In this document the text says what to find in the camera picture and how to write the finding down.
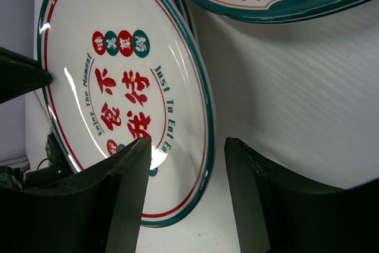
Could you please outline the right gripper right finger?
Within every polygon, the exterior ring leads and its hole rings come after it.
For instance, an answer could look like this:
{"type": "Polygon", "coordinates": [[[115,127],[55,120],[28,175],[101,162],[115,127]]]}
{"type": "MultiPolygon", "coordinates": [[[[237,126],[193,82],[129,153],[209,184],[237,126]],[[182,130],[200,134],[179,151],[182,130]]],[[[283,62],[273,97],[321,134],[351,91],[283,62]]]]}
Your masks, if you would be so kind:
{"type": "Polygon", "coordinates": [[[242,252],[378,251],[378,180],[332,187],[232,137],[224,155],[242,252]]]}

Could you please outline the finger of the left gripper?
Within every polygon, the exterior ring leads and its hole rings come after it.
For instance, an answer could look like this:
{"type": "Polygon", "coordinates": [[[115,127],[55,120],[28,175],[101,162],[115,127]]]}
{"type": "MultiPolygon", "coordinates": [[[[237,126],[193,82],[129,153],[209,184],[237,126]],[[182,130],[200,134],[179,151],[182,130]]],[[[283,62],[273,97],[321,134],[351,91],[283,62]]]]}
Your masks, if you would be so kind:
{"type": "Polygon", "coordinates": [[[1,104],[50,85],[48,71],[37,60],[1,47],[1,104]]]}

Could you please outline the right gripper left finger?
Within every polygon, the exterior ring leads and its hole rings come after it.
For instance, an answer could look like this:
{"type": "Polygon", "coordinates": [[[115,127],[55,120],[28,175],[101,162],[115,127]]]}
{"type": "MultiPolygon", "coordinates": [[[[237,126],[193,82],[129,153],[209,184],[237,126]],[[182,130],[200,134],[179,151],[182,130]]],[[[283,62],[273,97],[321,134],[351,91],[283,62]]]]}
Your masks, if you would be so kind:
{"type": "Polygon", "coordinates": [[[23,188],[1,168],[2,252],[134,252],[151,161],[141,137],[61,180],[23,188]]]}

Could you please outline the red character plate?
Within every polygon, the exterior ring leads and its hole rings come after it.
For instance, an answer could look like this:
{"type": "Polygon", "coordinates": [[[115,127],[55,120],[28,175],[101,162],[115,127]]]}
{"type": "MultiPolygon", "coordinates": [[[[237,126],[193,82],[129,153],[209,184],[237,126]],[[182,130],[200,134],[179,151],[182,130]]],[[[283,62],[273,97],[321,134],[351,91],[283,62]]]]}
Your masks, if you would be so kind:
{"type": "Polygon", "coordinates": [[[197,41],[175,1],[43,0],[37,57],[53,78],[43,99],[73,170],[147,138],[141,224],[189,215],[213,169],[215,119],[197,41]]]}

